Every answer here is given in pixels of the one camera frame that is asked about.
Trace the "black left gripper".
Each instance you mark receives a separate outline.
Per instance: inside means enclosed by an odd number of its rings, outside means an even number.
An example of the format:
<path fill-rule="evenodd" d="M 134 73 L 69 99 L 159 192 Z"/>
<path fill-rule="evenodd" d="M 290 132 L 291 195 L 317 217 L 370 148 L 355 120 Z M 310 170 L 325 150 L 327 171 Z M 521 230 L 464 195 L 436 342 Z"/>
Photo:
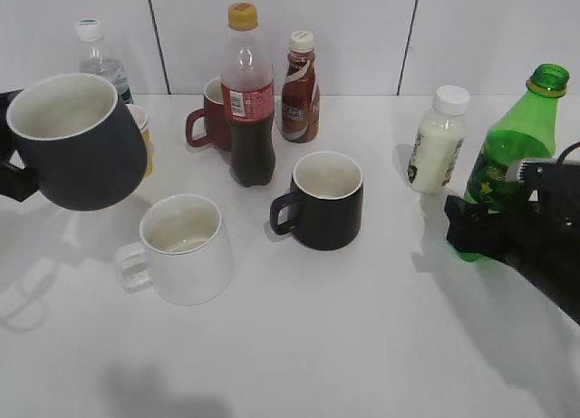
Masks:
<path fill-rule="evenodd" d="M 38 190 L 37 177 L 33 170 L 18 168 L 12 162 L 16 149 L 13 133 L 8 127 L 6 113 L 9 104 L 21 90 L 1 93 L 1 195 L 22 202 Z"/>

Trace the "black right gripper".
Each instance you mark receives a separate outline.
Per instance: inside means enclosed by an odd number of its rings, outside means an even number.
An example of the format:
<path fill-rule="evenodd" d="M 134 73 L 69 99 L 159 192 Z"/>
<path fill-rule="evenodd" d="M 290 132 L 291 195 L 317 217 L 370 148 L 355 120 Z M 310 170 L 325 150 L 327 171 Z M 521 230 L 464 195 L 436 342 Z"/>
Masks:
<path fill-rule="evenodd" d="M 537 200 L 498 213 L 448 195 L 447 241 L 462 260 L 502 260 L 578 322 L 579 162 L 516 160 L 505 182 L 535 192 Z"/>

